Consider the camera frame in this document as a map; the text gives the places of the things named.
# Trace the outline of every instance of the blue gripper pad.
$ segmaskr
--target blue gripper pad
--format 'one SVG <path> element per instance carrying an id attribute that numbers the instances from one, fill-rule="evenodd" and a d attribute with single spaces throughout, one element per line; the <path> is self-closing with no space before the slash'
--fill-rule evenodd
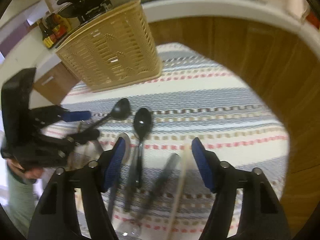
<path id="1" fill-rule="evenodd" d="M 91 118 L 90 111 L 79 111 L 79 112 L 65 112 L 62 115 L 62 120 L 65 122 L 75 122 L 81 120 L 89 120 Z"/>
<path id="2" fill-rule="evenodd" d="M 191 149 L 204 185 L 210 191 L 214 191 L 216 187 L 213 182 L 213 173 L 204 155 L 205 148 L 198 137 L 193 139 Z"/>
<path id="3" fill-rule="evenodd" d="M 125 153 L 125 140 L 120 137 L 120 142 L 115 150 L 115 153 L 111 159 L 108 168 L 104 171 L 104 190 L 107 191 L 108 188 L 112 187 L 116 175 L 120 172 L 121 162 Z"/>

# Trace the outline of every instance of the white countertop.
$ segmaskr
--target white countertop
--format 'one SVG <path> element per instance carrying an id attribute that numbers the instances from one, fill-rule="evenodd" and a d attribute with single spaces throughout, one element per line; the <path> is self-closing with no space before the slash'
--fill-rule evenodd
<path id="1" fill-rule="evenodd" d="M 192 17 L 223 16 L 249 19 L 296 33 L 320 59 L 320 35 L 308 22 L 301 23 L 279 8 L 257 0 L 157 0 L 142 5 L 148 22 Z M 36 66 L 36 80 L 61 60 L 42 43 L 41 31 L 33 29 L 9 53 L 0 66 L 0 85 L 23 68 Z M 31 95 L 30 107 L 51 104 L 39 93 Z"/>

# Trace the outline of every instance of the striped tablecloth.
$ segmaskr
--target striped tablecloth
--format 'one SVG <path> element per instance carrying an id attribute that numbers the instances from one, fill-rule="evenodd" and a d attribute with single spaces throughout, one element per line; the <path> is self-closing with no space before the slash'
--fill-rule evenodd
<path id="1" fill-rule="evenodd" d="M 164 63 L 160 78 L 99 93 L 91 93 L 80 82 L 63 101 L 63 107 L 71 111 L 90 110 L 94 119 L 108 113 L 123 97 L 129 99 L 134 113 L 147 107 L 153 114 L 154 127 L 144 146 L 145 183 L 135 195 L 131 213 L 124 213 L 124 184 L 129 164 L 123 166 L 124 181 L 115 202 L 114 228 L 136 215 L 170 154 L 179 153 L 183 145 L 191 144 L 195 137 L 199 137 L 220 160 L 228 161 L 238 169 L 262 168 L 280 197 L 288 154 L 288 134 L 283 125 L 239 77 L 222 65 L 178 43 L 161 45 L 157 49 Z M 130 136 L 132 145 L 137 144 L 133 117 L 100 127 L 100 141 L 105 149 L 114 145 L 121 132 Z M 47 135 L 63 136 L 74 132 L 77 125 L 57 123 L 47 129 Z M 80 168 L 96 157 L 92 144 L 79 147 L 74 156 L 74 168 Z M 179 174 L 180 166 L 171 176 L 164 194 L 143 219 L 141 239 L 163 239 Z M 239 190 L 229 236 L 237 230 L 241 198 Z M 103 194 L 103 199 L 107 206 L 108 193 Z M 214 195 L 204 186 L 193 161 L 187 170 L 172 239 L 198 239 L 213 201 Z M 82 212 L 79 207 L 79 223 L 83 234 L 89 236 Z"/>

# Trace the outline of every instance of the wooden cabinet door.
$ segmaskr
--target wooden cabinet door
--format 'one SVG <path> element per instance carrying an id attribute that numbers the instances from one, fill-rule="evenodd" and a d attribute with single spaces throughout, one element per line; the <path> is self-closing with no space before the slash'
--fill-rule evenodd
<path id="1" fill-rule="evenodd" d="M 78 82 L 63 63 L 59 63 L 37 80 L 33 87 L 50 102 L 59 105 Z"/>

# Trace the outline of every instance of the yellow plastic basket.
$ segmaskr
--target yellow plastic basket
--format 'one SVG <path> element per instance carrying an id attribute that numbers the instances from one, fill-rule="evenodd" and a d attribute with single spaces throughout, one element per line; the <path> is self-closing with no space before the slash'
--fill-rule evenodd
<path id="1" fill-rule="evenodd" d="M 154 79 L 162 70 L 140 0 L 82 26 L 63 42 L 57 55 L 93 92 Z"/>

